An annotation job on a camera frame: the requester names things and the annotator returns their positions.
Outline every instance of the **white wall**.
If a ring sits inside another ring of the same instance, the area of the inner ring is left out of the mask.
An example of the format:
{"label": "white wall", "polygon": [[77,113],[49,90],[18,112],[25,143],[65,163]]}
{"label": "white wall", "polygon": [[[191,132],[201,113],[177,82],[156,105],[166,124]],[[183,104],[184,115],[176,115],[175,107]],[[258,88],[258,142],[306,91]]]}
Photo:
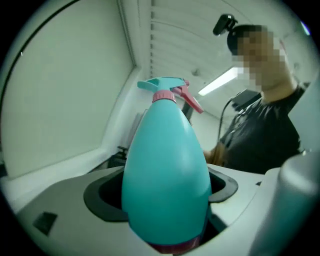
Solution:
{"label": "white wall", "polygon": [[217,144],[219,120],[206,111],[202,114],[193,111],[191,123],[202,149],[213,149]]}
{"label": "white wall", "polygon": [[132,68],[117,0],[81,0],[50,20],[7,85],[1,133],[9,177],[99,148]]}
{"label": "white wall", "polygon": [[302,26],[299,28],[284,40],[285,50],[293,73],[301,82],[311,82],[320,67],[319,51],[312,37],[305,34]]}

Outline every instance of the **small black square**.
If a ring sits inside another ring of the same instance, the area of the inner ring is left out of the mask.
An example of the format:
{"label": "small black square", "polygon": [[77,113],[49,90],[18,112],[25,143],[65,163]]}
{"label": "small black square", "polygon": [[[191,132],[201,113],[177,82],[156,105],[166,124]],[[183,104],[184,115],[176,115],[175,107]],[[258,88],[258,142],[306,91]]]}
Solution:
{"label": "small black square", "polygon": [[56,218],[58,215],[51,212],[43,212],[41,213],[33,222],[33,226],[35,226],[39,231],[48,236]]}

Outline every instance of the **black shirt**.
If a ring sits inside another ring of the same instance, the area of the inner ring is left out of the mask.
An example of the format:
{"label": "black shirt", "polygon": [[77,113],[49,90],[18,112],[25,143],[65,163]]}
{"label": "black shirt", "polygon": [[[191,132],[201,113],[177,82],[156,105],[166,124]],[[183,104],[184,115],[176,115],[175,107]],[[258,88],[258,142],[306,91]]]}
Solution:
{"label": "black shirt", "polygon": [[303,93],[298,87],[278,101],[264,103],[259,99],[237,114],[220,140],[226,147],[223,166],[265,174],[298,154],[300,139],[288,113]]}

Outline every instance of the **white machine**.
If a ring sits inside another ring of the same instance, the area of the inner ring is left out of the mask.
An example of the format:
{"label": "white machine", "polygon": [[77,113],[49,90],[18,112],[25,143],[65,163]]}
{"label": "white machine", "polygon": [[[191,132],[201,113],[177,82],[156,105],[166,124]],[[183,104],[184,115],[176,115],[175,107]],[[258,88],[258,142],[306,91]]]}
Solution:
{"label": "white machine", "polygon": [[[305,223],[320,192],[320,73],[292,109],[304,153],[265,175],[208,164],[206,240],[185,255],[277,255]],[[60,181],[17,218],[49,255],[160,255],[130,228],[121,211],[122,167]]]}

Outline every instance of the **spray nozzle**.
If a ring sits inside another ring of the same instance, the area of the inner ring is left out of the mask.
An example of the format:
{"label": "spray nozzle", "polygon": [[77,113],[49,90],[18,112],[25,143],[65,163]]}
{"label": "spray nozzle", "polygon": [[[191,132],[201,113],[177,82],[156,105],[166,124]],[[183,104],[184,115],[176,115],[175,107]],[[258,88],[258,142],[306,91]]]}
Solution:
{"label": "spray nozzle", "polygon": [[146,81],[139,81],[137,86],[141,89],[152,91],[156,93],[158,91],[167,90],[178,94],[184,100],[197,111],[202,113],[204,110],[197,102],[197,100],[188,92],[190,82],[178,77],[156,77]]}

